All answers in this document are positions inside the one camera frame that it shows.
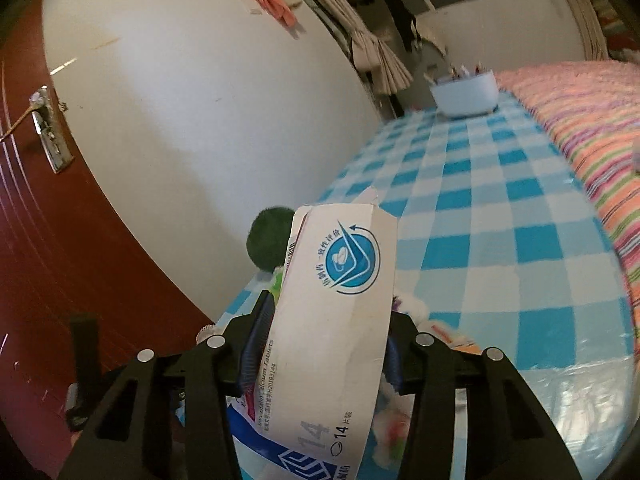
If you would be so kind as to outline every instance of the striped blanket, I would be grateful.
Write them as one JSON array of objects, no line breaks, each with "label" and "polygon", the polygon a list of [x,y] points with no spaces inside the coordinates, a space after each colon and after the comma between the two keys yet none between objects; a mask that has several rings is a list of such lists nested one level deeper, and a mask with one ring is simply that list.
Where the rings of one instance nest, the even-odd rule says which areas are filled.
[{"label": "striped blanket", "polygon": [[632,142],[640,137],[640,66],[563,62],[498,75],[562,151],[598,211],[626,272],[640,349],[640,176]]}]

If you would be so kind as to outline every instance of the silver rivet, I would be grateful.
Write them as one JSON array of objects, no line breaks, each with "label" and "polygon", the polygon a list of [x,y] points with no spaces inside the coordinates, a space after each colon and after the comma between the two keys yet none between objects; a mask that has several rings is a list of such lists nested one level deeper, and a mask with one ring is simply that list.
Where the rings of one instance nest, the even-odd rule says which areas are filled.
[{"label": "silver rivet", "polygon": [[426,332],[420,332],[415,337],[415,342],[420,346],[431,346],[434,343],[433,336],[431,334],[427,334]]},{"label": "silver rivet", "polygon": [[499,348],[488,348],[486,350],[486,356],[491,359],[491,361],[502,361],[504,354]]},{"label": "silver rivet", "polygon": [[151,361],[151,359],[153,359],[155,356],[155,352],[147,348],[138,352],[138,361],[140,361],[141,363],[146,363],[148,361]]},{"label": "silver rivet", "polygon": [[220,348],[226,340],[221,335],[212,335],[209,339],[207,339],[207,346],[210,348]]}]

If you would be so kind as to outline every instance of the orange cloth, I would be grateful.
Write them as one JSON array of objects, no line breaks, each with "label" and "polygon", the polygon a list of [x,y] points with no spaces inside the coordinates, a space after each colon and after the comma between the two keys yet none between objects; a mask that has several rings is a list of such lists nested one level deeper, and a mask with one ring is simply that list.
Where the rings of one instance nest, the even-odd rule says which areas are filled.
[{"label": "orange cloth", "polygon": [[276,20],[281,22],[286,27],[293,27],[298,19],[296,15],[291,12],[291,9],[283,0],[256,0],[260,6],[267,10]]}]

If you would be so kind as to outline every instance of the blue circular logo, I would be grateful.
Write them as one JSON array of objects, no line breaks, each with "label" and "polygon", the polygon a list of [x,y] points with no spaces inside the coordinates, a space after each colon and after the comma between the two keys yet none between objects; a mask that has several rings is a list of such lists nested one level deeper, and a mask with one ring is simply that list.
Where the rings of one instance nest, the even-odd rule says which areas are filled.
[{"label": "blue circular logo", "polygon": [[323,284],[341,294],[361,294],[367,290],[380,272],[380,248],[371,231],[352,225],[334,231],[338,236],[324,252]]}]

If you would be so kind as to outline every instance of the white wall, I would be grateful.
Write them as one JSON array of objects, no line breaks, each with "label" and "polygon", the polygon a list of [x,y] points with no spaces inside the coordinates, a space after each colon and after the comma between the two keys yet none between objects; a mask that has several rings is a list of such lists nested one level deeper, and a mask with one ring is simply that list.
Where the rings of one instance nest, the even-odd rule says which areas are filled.
[{"label": "white wall", "polygon": [[308,7],[289,32],[255,6],[44,0],[49,69],[77,58],[53,78],[84,158],[140,244],[212,319],[254,272],[244,241],[255,215],[315,200],[378,124]]},{"label": "white wall", "polygon": [[566,0],[467,0],[417,17],[441,32],[450,62],[494,70],[584,60]]}]

